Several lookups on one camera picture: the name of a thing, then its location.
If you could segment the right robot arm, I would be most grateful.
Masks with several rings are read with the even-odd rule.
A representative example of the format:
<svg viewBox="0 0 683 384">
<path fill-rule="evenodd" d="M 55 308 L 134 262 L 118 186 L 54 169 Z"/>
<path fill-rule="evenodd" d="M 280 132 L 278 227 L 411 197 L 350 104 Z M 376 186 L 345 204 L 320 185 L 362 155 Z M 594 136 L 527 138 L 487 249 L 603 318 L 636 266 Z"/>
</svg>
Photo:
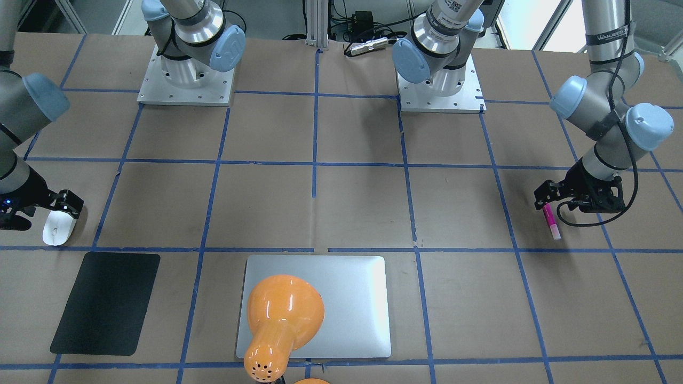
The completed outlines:
<svg viewBox="0 0 683 384">
<path fill-rule="evenodd" d="M 144 1 L 144 20 L 165 61 L 197 63 L 212 73 L 236 68 L 246 46 L 244 30 L 225 19 L 213 1 Z M 37 207 L 65 223 L 46 229 L 71 230 L 84 202 L 71 190 L 49 190 L 44 178 L 15 148 L 55 122 L 70 107 L 61 88 L 41 73 L 21 76 L 11 69 L 20 2 L 2 1 L 2 229 L 26 231 Z"/>
</svg>

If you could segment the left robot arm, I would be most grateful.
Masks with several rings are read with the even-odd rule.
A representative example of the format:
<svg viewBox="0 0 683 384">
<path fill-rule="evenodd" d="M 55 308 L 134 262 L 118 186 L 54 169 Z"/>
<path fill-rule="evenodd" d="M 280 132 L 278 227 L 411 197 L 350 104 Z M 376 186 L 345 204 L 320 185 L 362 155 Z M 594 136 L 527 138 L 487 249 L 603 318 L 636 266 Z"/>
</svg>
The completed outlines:
<svg viewBox="0 0 683 384">
<path fill-rule="evenodd" d="M 434 1 L 418 15 L 407 36 L 393 46 L 398 75 L 423 83 L 445 70 L 458 70 L 472 50 L 472 34 L 483 27 L 481 1 Z M 594 146 L 563 180 L 544 181 L 534 190 L 534 206 L 551 202 L 569 210 L 620 215 L 627 211 L 620 173 L 656 149 L 674 129 L 663 108 L 651 103 L 628 107 L 622 96 L 645 70 L 635 51 L 629 1 L 583 1 L 590 75 L 571 76 L 554 93 L 550 107 L 579 128 Z"/>
</svg>

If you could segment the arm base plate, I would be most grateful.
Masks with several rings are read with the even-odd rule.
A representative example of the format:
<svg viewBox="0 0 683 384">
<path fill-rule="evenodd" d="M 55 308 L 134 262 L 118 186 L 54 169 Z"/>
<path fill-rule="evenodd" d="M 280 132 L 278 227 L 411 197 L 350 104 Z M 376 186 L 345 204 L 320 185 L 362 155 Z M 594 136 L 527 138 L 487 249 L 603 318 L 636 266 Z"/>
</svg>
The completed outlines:
<svg viewBox="0 0 683 384">
<path fill-rule="evenodd" d="M 195 59 L 176 61 L 152 49 L 137 102 L 158 106 L 229 107 L 236 70 L 218 72 Z"/>
<path fill-rule="evenodd" d="M 396 78 L 403 112 L 478 114 L 487 110 L 472 56 L 464 67 L 439 70 L 419 84 L 400 74 Z"/>
</svg>

